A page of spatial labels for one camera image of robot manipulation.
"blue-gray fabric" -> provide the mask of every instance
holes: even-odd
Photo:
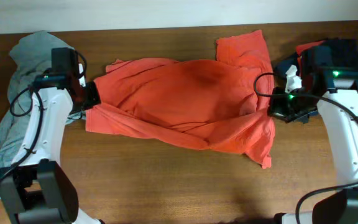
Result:
[[[13,47],[9,55],[17,64],[17,70],[13,74],[7,89],[7,98],[11,103],[15,96],[32,83],[35,76],[42,74],[51,67],[51,50],[56,47],[70,47],[59,38],[40,31],[22,38]],[[15,104],[14,111],[23,113],[31,104],[30,93],[25,93]],[[13,117],[8,111],[0,122],[0,167],[11,165],[24,139],[25,131],[30,120],[30,115]]]

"white plastic part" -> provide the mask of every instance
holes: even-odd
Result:
[[[302,79],[296,75],[298,69],[295,65],[291,65],[285,74],[287,74],[287,83],[285,84],[285,92],[290,93],[292,90],[302,87]]]
[[[313,224],[312,212],[301,212],[299,214],[301,224]],[[295,214],[285,214],[282,218],[282,224],[296,224]]]
[[[44,107],[40,136],[34,148],[35,154],[31,154],[20,166],[38,164],[41,159],[56,161],[60,165],[63,132],[67,116],[73,108],[73,101],[67,90],[58,90],[56,87],[40,89],[39,94]],[[33,93],[29,125],[12,163],[19,161],[26,154],[25,148],[30,148],[34,140],[40,116],[39,104],[37,96]]]
[[[87,215],[82,209],[78,211],[78,216],[73,224],[101,224],[101,222],[97,219],[91,218]]]
[[[323,97],[337,101],[358,116],[358,92],[338,90]],[[339,185],[358,181],[358,125],[342,109],[325,101],[317,103],[328,132]]]
[[[79,68],[79,70],[80,70],[80,74],[81,74],[82,72],[84,72],[84,68],[82,67],[82,64],[78,64],[78,68]],[[85,76],[82,76],[82,77],[79,79],[79,81],[80,81],[80,85],[81,85],[82,87],[85,87],[85,86],[86,86]]]

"wooden tabletop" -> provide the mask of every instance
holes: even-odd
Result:
[[[358,21],[56,32],[88,61],[88,78],[119,58],[215,57],[215,40],[262,29],[273,63],[298,44],[326,37],[358,40]],[[0,120],[16,69],[8,56],[26,34],[0,35]],[[294,212],[305,193],[335,184],[328,137],[320,117],[308,124],[275,120],[273,165],[263,170],[245,156],[182,149],[158,140],[87,133],[85,122],[65,129],[62,167],[80,207],[106,223],[218,223]],[[302,209],[327,195],[305,202]],[[9,223],[0,202],[0,224]]]

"clothing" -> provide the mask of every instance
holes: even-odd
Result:
[[[36,32],[20,40],[13,47],[9,55],[17,64],[17,70],[13,74],[7,90],[9,102],[15,96],[34,81],[37,75],[42,74],[52,65],[51,49],[55,47],[70,47],[64,41],[48,34],[45,31]],[[30,94],[24,93],[14,106],[16,113],[22,113],[30,107]],[[7,112],[0,122],[0,167],[9,167],[13,157],[18,152],[24,139],[25,131],[30,120],[30,115],[13,117]]]
[[[269,98],[253,89],[258,75],[272,72],[262,31],[217,44],[217,60],[143,58],[107,66],[94,81],[101,104],[86,111],[86,130],[247,154],[270,167]],[[257,88],[271,94],[273,77],[262,77]]]
[[[275,68],[275,73],[281,78],[285,78],[285,72],[291,65],[296,65],[299,75],[298,57],[304,50],[308,50],[314,46],[323,45],[331,49],[331,57],[335,67],[351,67],[358,71],[358,51],[357,41],[355,39],[325,39],[308,44],[302,44],[296,47],[296,53],[280,62]]]

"gray cloth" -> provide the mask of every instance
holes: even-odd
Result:
[[[7,98],[11,103],[17,94],[31,84],[35,76],[51,67],[51,49],[70,47],[59,38],[45,31],[36,32],[22,38],[13,47],[9,55],[17,64],[7,90]],[[23,113],[30,107],[30,93],[24,93],[15,104],[14,111]],[[0,122],[0,167],[9,167],[24,139],[30,115],[13,117],[8,111]]]

